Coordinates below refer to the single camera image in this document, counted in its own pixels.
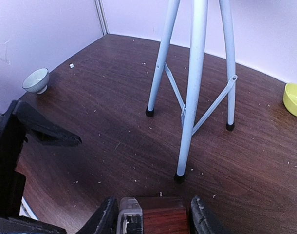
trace white wall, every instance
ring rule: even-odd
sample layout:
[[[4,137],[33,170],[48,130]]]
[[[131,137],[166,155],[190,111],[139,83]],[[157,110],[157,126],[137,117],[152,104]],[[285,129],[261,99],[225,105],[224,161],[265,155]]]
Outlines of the white wall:
[[[110,33],[160,40],[168,0],[103,0]],[[189,47],[192,0],[182,0],[171,43]],[[231,0],[236,61],[297,83],[297,0]],[[218,0],[209,0],[206,52],[225,57]]]
[[[101,36],[93,0],[0,0],[0,112],[24,94],[30,73],[53,70]]]

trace dark wood surface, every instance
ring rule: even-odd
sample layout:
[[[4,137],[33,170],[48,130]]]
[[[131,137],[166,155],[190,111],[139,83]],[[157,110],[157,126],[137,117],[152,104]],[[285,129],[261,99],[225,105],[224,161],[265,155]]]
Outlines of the dark wood surface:
[[[234,233],[297,233],[297,118],[283,106],[284,83],[238,65],[235,130],[225,129],[224,100],[193,136],[186,182],[177,185],[181,111],[165,75],[155,116],[145,116],[158,46],[107,35],[52,71],[44,94],[22,97],[83,140],[25,144],[18,170],[40,220],[75,233],[108,196],[162,192],[199,195]],[[183,97],[188,55],[171,46],[167,58]],[[225,60],[205,55],[197,119],[225,85]]]
[[[145,234],[189,234],[187,207],[178,197],[137,198]]]

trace black rubber foot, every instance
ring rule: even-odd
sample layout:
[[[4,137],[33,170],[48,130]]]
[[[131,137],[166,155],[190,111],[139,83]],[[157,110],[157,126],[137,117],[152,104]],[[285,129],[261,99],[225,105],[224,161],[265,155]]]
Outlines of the black rubber foot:
[[[226,123],[226,129],[230,132],[232,132],[235,128],[235,122],[232,125],[229,125],[228,123]]]
[[[177,183],[177,184],[182,184],[185,179],[186,179],[186,175],[185,173],[183,175],[178,175],[177,173],[174,175],[174,181]]]
[[[152,111],[149,111],[148,108],[145,111],[145,114],[147,115],[147,117],[153,117],[154,116],[154,109]]]

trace small white object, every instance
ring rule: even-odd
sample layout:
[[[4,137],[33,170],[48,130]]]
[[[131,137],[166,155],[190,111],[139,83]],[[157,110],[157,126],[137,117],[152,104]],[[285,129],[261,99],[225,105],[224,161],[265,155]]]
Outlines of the small white object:
[[[22,84],[22,88],[29,93],[42,94],[48,88],[49,71],[47,68],[40,68],[30,74]]]

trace metal bracket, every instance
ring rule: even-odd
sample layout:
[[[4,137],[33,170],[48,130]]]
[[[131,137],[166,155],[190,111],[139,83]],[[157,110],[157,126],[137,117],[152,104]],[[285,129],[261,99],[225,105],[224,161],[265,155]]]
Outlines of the metal bracket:
[[[186,115],[186,105],[183,104],[182,111],[181,111],[181,127],[183,128],[184,117]]]

